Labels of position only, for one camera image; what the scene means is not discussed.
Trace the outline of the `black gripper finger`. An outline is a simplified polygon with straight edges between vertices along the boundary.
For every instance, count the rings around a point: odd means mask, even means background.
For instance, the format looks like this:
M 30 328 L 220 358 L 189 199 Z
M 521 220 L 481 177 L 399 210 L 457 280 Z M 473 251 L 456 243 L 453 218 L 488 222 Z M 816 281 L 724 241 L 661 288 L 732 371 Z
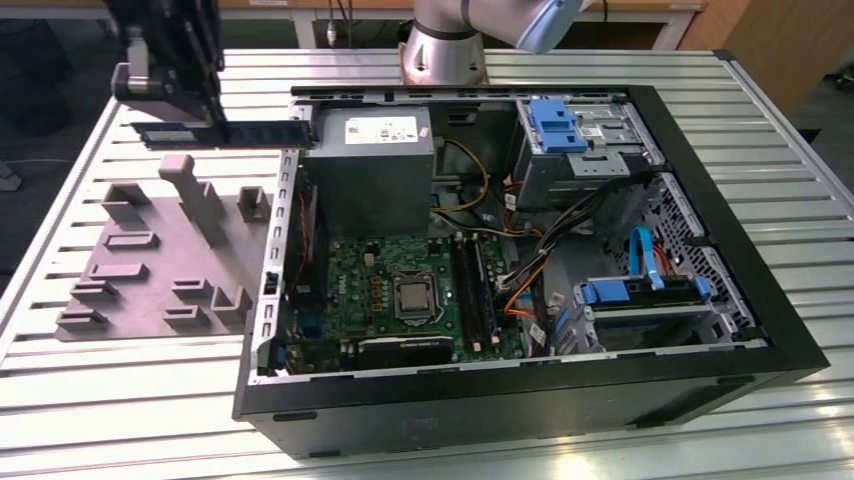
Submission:
M 201 68 L 200 95 L 208 117 L 208 127 L 202 135 L 204 144 L 208 146 L 221 146 L 228 140 L 228 121 L 220 105 L 218 78 L 216 72 L 209 67 Z

